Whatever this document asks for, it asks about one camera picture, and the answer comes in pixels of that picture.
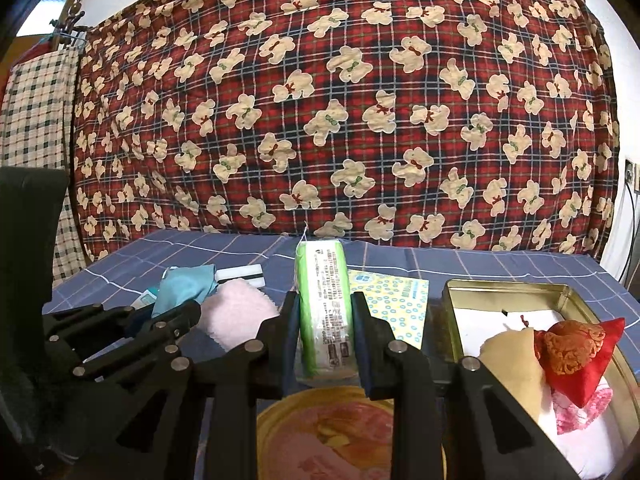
plaid curtain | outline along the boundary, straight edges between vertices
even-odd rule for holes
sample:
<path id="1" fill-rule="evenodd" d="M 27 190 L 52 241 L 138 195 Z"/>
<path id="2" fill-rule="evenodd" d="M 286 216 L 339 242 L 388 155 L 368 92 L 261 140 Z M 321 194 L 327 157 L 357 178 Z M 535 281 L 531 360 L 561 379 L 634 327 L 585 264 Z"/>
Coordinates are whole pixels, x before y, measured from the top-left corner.
<path id="1" fill-rule="evenodd" d="M 0 165 L 70 170 L 68 163 L 79 52 L 68 48 L 14 67 L 0 112 Z M 54 286 L 86 267 L 68 193 L 53 259 Z"/>
<path id="2" fill-rule="evenodd" d="M 140 0 L 88 33 L 93 255 L 156 228 L 596 257 L 617 186 L 584 0 Z"/>

yellow booklet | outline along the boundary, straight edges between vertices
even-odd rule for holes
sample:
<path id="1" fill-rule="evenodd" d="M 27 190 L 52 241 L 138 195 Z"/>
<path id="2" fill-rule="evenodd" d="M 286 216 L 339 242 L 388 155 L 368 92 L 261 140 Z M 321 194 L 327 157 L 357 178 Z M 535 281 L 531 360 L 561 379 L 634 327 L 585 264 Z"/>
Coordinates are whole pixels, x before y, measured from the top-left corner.
<path id="1" fill-rule="evenodd" d="M 388 321 L 396 339 L 422 346 L 428 280 L 349 270 L 349 285 L 351 292 L 364 293 L 371 315 Z"/>

orange embroidered fabric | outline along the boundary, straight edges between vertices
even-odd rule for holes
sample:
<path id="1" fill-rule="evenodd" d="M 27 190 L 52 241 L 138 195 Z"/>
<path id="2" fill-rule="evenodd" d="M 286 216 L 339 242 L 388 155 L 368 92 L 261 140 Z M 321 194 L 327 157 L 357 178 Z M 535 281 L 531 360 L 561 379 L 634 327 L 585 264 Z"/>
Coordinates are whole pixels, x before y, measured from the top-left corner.
<path id="1" fill-rule="evenodd" d="M 536 330 L 534 350 L 546 382 L 579 408 L 591 399 L 625 329 L 619 317 L 597 324 L 567 319 Z"/>

beige checkered cloth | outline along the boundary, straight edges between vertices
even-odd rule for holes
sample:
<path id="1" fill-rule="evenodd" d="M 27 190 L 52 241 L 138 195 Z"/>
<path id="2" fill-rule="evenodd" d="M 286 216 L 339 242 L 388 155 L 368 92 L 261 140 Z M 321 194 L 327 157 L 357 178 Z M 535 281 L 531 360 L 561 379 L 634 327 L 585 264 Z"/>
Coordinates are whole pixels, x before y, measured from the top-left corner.
<path id="1" fill-rule="evenodd" d="M 0 112 L 0 166 L 70 169 L 79 53 L 68 48 L 14 67 Z M 53 258 L 54 286 L 86 267 L 68 192 Z"/>

wall socket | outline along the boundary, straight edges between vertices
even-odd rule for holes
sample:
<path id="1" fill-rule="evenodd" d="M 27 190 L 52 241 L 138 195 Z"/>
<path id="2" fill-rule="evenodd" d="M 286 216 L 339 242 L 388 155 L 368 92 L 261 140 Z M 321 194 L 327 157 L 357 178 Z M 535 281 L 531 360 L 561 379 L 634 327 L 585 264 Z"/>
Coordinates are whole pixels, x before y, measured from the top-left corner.
<path id="1" fill-rule="evenodd" d="M 640 193 L 640 164 L 635 164 L 628 159 L 625 161 L 625 182 L 636 193 Z"/>

